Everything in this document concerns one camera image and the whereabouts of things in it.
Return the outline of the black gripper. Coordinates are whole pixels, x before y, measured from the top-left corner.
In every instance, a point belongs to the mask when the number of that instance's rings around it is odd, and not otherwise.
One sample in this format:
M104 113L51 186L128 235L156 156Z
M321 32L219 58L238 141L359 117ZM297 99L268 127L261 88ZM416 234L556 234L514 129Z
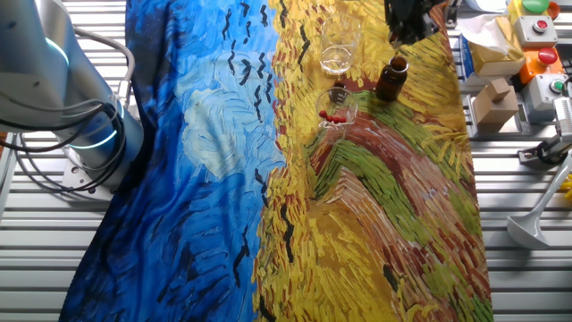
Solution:
M385 21L393 48L414 45L439 30L429 12L441 0L385 0Z

